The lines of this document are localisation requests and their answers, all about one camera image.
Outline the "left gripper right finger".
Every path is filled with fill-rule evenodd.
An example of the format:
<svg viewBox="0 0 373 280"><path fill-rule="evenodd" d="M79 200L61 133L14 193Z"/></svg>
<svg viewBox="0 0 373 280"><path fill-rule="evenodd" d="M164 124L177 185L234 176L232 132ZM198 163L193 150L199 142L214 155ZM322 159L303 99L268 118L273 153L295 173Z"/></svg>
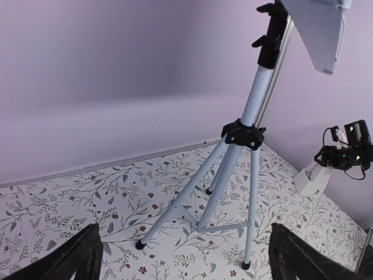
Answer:
<svg viewBox="0 0 373 280"><path fill-rule="evenodd" d="M273 279L372 279L325 257L279 223L272 224L268 255Z"/></svg>

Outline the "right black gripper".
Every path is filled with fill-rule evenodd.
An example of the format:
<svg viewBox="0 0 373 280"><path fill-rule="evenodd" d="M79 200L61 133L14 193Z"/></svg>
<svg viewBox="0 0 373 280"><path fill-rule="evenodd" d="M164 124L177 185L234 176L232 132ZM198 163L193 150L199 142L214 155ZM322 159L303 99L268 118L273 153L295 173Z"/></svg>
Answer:
<svg viewBox="0 0 373 280"><path fill-rule="evenodd" d="M336 146L323 146L314 156L314 161L322 167L332 167L334 169L347 169L349 167L346 152L337 149Z"/></svg>

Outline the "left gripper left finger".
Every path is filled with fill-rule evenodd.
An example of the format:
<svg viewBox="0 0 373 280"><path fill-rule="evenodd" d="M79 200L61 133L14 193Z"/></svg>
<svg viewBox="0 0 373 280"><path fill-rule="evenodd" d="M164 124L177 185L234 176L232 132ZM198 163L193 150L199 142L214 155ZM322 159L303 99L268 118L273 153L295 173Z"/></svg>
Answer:
<svg viewBox="0 0 373 280"><path fill-rule="evenodd" d="M91 223L49 255L5 278L99 279L103 251L99 225Z"/></svg>

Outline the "white wedge block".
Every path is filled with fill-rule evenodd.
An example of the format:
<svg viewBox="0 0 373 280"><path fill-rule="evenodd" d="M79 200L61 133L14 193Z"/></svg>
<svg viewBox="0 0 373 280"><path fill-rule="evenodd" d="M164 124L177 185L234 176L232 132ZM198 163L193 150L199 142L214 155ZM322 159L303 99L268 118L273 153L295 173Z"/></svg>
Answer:
<svg viewBox="0 0 373 280"><path fill-rule="evenodd" d="M331 167L323 167L311 161L295 176L295 189L300 196L319 198L329 182L332 171Z"/></svg>

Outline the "light blue music stand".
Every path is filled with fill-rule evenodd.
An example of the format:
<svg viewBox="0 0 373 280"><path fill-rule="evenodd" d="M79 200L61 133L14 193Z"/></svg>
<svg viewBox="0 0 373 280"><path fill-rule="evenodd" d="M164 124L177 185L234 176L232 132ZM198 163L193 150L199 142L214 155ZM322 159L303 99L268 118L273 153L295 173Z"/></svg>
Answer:
<svg viewBox="0 0 373 280"><path fill-rule="evenodd" d="M266 34L252 43L253 48L260 48L261 51L258 58L258 68L242 116L223 127L221 140L156 223L136 242L137 250L143 250L165 221L176 212L180 212L195 224L198 233L246 228L245 254L241 266L244 270L250 268L258 193L259 152L265 131L264 128L255 126L255 119L261 109L268 84L281 53L288 21L292 20L297 27L314 68L321 73L332 75L335 72L346 29L343 14L350 7L351 1L273 1L257 7L256 10L268 14L270 20ZM244 147L251 151L247 221L208 227L207 223L214 213ZM196 220L182 206L182 203L221 153L224 154L224 158L211 185L206 190L210 196L209 201L201 218Z"/></svg>

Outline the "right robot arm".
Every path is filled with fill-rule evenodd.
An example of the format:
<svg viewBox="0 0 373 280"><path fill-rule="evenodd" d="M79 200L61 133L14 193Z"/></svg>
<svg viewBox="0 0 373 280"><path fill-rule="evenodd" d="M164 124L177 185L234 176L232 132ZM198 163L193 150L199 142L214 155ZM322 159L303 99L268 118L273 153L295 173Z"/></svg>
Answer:
<svg viewBox="0 0 373 280"><path fill-rule="evenodd" d="M314 161L322 167L332 167L347 171L354 166L366 171L372 163L372 141L365 120L351 122L341 130L337 125L324 130L323 136L331 133L335 146L322 141L321 150Z"/></svg>

